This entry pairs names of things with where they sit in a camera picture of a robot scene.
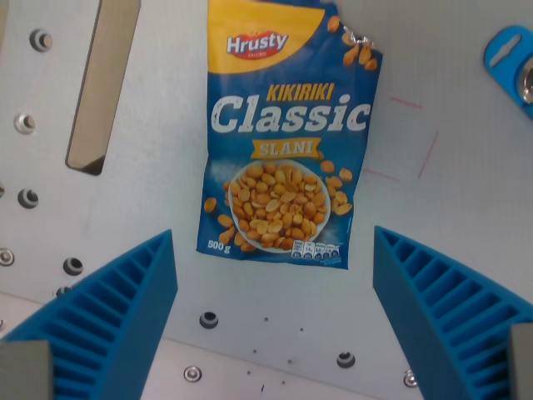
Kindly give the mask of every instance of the hrusty logo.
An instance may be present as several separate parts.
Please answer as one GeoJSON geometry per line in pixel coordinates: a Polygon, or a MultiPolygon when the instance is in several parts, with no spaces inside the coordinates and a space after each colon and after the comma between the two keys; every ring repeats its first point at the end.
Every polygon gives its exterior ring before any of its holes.
{"type": "Polygon", "coordinates": [[[289,35],[273,31],[242,34],[227,39],[227,53],[244,60],[261,60],[278,54],[288,39],[289,35]]]}

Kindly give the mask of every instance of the ribbed blue plastic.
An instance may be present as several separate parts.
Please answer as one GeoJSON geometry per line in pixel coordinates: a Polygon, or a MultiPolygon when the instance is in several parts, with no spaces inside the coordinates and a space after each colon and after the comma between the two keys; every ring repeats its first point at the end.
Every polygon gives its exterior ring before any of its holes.
{"type": "Polygon", "coordinates": [[[166,231],[83,279],[4,340],[47,340],[56,400],[137,400],[177,293],[166,231]]]}
{"type": "Polygon", "coordinates": [[[510,398],[507,338],[533,306],[467,266],[376,227],[374,288],[425,400],[510,398]]]}

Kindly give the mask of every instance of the snack package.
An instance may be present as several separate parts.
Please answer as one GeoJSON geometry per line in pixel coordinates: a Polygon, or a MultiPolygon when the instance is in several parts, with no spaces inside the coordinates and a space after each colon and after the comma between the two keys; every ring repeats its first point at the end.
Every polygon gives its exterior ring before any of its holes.
{"type": "Polygon", "coordinates": [[[314,0],[210,0],[208,52],[197,251],[347,269],[381,53],[314,0]]]}

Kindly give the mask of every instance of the red marking line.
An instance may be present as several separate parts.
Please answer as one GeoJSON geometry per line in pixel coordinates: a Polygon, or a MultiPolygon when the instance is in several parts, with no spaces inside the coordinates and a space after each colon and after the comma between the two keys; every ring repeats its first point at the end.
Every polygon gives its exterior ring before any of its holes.
{"type": "Polygon", "coordinates": [[[413,102],[408,102],[407,100],[403,100],[398,97],[389,97],[389,100],[392,100],[393,102],[401,103],[409,107],[418,108],[419,110],[422,110],[422,106],[419,104],[414,104],[413,102]]]}
{"type": "Polygon", "coordinates": [[[372,169],[363,168],[363,172],[364,173],[370,173],[372,175],[377,175],[378,177],[382,177],[382,178],[385,178],[385,179],[390,179],[390,180],[392,180],[394,182],[400,182],[400,179],[398,179],[397,177],[392,177],[391,175],[387,175],[386,173],[379,172],[379,171],[374,171],[372,169]]]}
{"type": "Polygon", "coordinates": [[[433,138],[433,142],[431,142],[430,149],[427,151],[426,159],[424,160],[424,164],[422,165],[422,168],[420,169],[420,172],[418,173],[418,178],[422,176],[422,173],[424,172],[424,169],[426,168],[427,161],[430,159],[431,153],[433,153],[433,147],[435,146],[436,139],[439,137],[439,131],[435,132],[435,137],[433,138]]]}

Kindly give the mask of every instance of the gray block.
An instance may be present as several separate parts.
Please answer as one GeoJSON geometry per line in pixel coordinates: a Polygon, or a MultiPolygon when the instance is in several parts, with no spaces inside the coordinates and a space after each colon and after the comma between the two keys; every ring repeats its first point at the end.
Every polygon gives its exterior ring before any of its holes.
{"type": "Polygon", "coordinates": [[[48,342],[0,342],[0,391],[2,399],[53,400],[48,342]]]}
{"type": "Polygon", "coordinates": [[[511,326],[507,362],[511,398],[533,400],[533,323],[511,326]]]}

